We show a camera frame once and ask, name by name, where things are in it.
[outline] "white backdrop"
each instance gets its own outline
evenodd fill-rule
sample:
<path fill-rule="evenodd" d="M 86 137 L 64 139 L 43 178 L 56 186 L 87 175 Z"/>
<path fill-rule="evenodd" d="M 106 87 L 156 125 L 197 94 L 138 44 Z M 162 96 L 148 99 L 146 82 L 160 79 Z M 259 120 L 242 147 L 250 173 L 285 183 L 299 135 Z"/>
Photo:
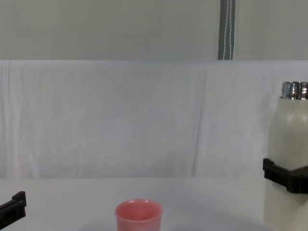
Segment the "white backdrop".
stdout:
<path fill-rule="evenodd" d="M 1 61 L 0 177 L 262 176 L 308 61 Z"/>

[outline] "white bottle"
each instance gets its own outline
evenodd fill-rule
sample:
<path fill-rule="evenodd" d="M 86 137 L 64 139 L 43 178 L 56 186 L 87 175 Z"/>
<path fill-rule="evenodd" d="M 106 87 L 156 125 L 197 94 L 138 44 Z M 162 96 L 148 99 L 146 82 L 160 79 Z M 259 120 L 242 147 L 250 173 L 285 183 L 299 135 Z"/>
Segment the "white bottle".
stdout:
<path fill-rule="evenodd" d="M 308 166 L 308 83 L 285 82 L 269 129 L 268 159 L 294 170 Z M 266 180 L 265 222 L 278 231 L 308 230 L 308 194 Z"/>

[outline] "cup rim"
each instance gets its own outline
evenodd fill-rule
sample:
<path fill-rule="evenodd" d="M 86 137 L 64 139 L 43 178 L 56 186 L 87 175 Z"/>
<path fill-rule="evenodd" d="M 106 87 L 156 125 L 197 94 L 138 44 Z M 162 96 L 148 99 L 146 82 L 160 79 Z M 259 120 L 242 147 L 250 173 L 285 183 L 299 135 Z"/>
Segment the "cup rim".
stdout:
<path fill-rule="evenodd" d="M 123 206 L 124 204 L 129 203 L 130 201 L 149 201 L 151 204 L 154 204 L 154 205 L 156 205 L 156 206 L 159 207 L 159 213 L 158 213 L 158 215 L 156 215 L 155 217 L 152 217 L 152 218 L 149 218 L 149 219 L 146 219 L 146 220 L 130 220 L 130 219 L 125 219 L 125 218 L 121 217 L 119 214 L 117 214 L 117 210 L 118 210 L 121 206 Z M 162 208 L 162 206 L 161 206 L 160 203 L 158 203 L 158 202 L 156 202 L 156 201 L 149 200 L 149 199 L 145 199 L 145 198 L 139 198 L 139 199 L 132 199 L 132 200 L 124 201 L 124 202 L 120 203 L 120 204 L 116 207 L 116 209 L 115 209 L 115 216 L 116 216 L 116 218 L 117 218 L 117 219 L 120 219 L 120 220 L 122 220 L 122 221 L 129 222 L 129 223 L 146 223 L 146 222 L 149 222 L 149 221 L 152 221 L 152 220 L 155 220 L 155 219 L 161 217 L 162 214 L 163 214 L 163 208 Z"/>

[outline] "white fabric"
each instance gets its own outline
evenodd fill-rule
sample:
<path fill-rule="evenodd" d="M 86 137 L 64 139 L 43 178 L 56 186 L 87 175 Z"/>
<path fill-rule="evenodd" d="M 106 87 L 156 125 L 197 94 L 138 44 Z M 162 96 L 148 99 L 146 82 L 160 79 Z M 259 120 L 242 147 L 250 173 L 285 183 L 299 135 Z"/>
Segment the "white fabric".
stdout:
<path fill-rule="evenodd" d="M 208 64 L 196 175 L 262 176 L 282 83 L 307 73 L 307 61 Z"/>
<path fill-rule="evenodd" d="M 0 62 L 0 177 L 191 176 L 205 65 Z"/>
<path fill-rule="evenodd" d="M 307 73 L 307 61 L 1 61 L 0 178 L 262 176 L 281 84 Z"/>
<path fill-rule="evenodd" d="M 116 231 L 115 207 L 149 198 L 163 207 L 161 231 L 269 231 L 264 179 L 0 180 L 0 202 L 25 190 L 26 217 L 5 231 Z"/>

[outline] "pink cup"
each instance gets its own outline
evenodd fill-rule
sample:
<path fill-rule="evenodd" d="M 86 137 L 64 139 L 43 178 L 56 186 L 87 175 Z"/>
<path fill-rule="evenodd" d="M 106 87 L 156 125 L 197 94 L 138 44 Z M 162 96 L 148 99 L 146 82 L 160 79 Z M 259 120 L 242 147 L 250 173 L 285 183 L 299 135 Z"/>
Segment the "pink cup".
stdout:
<path fill-rule="evenodd" d="M 160 231 L 161 205 L 147 199 L 119 204 L 115 209 L 118 231 Z"/>

